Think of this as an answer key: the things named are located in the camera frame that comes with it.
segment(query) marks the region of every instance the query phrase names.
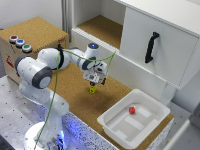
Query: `white robot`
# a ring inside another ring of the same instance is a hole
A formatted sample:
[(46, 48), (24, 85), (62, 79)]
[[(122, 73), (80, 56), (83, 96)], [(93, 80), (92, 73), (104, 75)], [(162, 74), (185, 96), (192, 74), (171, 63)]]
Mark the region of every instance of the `white robot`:
[[(71, 61), (79, 66), (80, 70), (84, 72), (83, 78), (89, 80), (92, 85), (98, 83), (105, 84), (107, 64), (102, 61), (90, 61), (99, 60), (98, 48), (97, 44), (91, 43), (87, 46), (85, 53), (78, 48), (71, 48), (68, 49), (69, 52), (66, 52), (59, 47), (58, 49), (48, 48), (41, 50), (36, 60), (29, 56), (20, 56), (15, 62), (15, 68), (22, 78), (22, 82), (19, 85), (20, 93), (28, 100), (43, 105), (47, 109), (50, 108), (54, 92), (49, 90), (47, 86), (51, 82), (52, 70), (57, 69), (59, 52), (59, 69), (66, 68)], [(34, 125), (27, 131), (24, 139), (25, 150), (66, 149), (67, 142), (63, 137), (61, 117), (67, 114), (68, 111), (69, 104), (65, 99), (56, 94), (49, 118), (44, 126), (38, 144), (36, 145), (36, 141), (44, 122)]]

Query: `door handle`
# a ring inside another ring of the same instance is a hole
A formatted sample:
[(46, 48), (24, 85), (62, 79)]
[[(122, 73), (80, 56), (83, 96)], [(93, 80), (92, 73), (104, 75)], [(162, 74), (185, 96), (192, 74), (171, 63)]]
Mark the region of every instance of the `door handle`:
[(154, 40), (156, 38), (158, 38), (160, 35), (156, 32), (153, 32), (153, 36), (151, 37), (151, 39), (149, 40), (149, 45), (147, 48), (147, 53), (146, 53), (146, 57), (145, 57), (145, 63), (149, 63), (150, 61), (153, 60), (153, 57), (151, 56), (152, 50), (153, 50), (153, 46), (154, 46)]

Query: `green cable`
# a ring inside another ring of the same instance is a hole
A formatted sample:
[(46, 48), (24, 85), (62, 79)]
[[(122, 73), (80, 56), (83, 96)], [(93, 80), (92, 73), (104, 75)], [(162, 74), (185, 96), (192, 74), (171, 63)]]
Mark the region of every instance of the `green cable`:
[(57, 82), (58, 82), (58, 64), (59, 64), (59, 60), (60, 60), (60, 52), (58, 53), (58, 57), (57, 57), (56, 83), (55, 83), (53, 98), (52, 98), (52, 100), (51, 100), (51, 105), (50, 105), (50, 108), (49, 108), (49, 112), (48, 112), (46, 121), (45, 121), (45, 123), (44, 123), (44, 125), (43, 125), (43, 127), (42, 127), (42, 130), (41, 130), (41, 132), (40, 132), (40, 134), (39, 134), (39, 137), (38, 137), (38, 139), (37, 139), (37, 142), (36, 142), (36, 144), (35, 144), (35, 148), (36, 148), (36, 146), (37, 146), (37, 144), (38, 144), (38, 141), (39, 141), (39, 139), (40, 139), (40, 136), (41, 136), (41, 134), (42, 134), (42, 131), (43, 131), (43, 129), (44, 129), (46, 123), (47, 123), (47, 120), (49, 119), (49, 115), (50, 115), (51, 108), (52, 108), (52, 105), (53, 105), (54, 97), (55, 97), (55, 94), (56, 94)]
[[(64, 49), (64, 51), (66, 51), (66, 52), (68, 52), (68, 53), (71, 53), (71, 54), (73, 54), (73, 55), (75, 55), (75, 56), (77, 56), (77, 57), (79, 57), (79, 58), (88, 60), (88, 61), (103, 61), (103, 60), (107, 60), (107, 59), (111, 58), (111, 59), (110, 59), (110, 62), (109, 62), (109, 64), (108, 64), (108, 67), (107, 67), (106, 76), (107, 76), (108, 69), (109, 69), (109, 67), (110, 67), (111, 61), (112, 61), (112, 59), (113, 59), (113, 57), (114, 57), (114, 55), (115, 55), (115, 53), (116, 53), (116, 51), (115, 51), (115, 52), (114, 52), (112, 55), (110, 55), (109, 57), (106, 57), (106, 58), (101, 59), (101, 60), (91, 60), (91, 59), (83, 58), (83, 57), (81, 57), (81, 56), (79, 56), (79, 55), (77, 55), (77, 54), (75, 54), (75, 53), (72, 53), (72, 52), (70, 52), (70, 51), (68, 51), (68, 50), (65, 50), (65, 49)], [(45, 121), (45, 123), (44, 123), (44, 125), (43, 125), (43, 127), (42, 127), (42, 130), (41, 130), (41, 132), (40, 132), (40, 134), (39, 134), (39, 137), (38, 137), (38, 139), (37, 139), (37, 142), (36, 142), (36, 144), (35, 144), (35, 148), (36, 148), (36, 146), (37, 146), (37, 144), (38, 144), (38, 141), (39, 141), (39, 139), (40, 139), (40, 136), (41, 136), (41, 134), (42, 134), (42, 132), (43, 132), (43, 130), (44, 130), (44, 127), (45, 127), (45, 125), (46, 125), (46, 123), (47, 123), (47, 120), (49, 119), (49, 115), (50, 115), (51, 108), (52, 108), (52, 105), (53, 105), (54, 97), (55, 97), (55, 94), (56, 94), (57, 81), (58, 81), (58, 64), (59, 64), (59, 60), (60, 60), (60, 52), (58, 53), (58, 57), (57, 57), (56, 83), (55, 83), (53, 98), (52, 98), (52, 100), (51, 100), (51, 105), (50, 105), (50, 108), (49, 108), (49, 112), (48, 112), (46, 121)]]

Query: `red ball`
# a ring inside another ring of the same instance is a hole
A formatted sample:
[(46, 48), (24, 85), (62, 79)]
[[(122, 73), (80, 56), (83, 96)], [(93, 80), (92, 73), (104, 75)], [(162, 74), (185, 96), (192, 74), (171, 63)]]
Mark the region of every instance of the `red ball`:
[(134, 114), (135, 113), (135, 107), (129, 107), (129, 113)]

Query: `white tray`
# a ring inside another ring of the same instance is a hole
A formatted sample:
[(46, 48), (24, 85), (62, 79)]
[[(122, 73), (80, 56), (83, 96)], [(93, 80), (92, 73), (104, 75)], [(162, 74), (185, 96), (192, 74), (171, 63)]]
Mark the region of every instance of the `white tray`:
[[(129, 107), (135, 114), (129, 114)], [(170, 109), (135, 89), (103, 113), (97, 121), (105, 133), (126, 149), (137, 148), (170, 113)]]

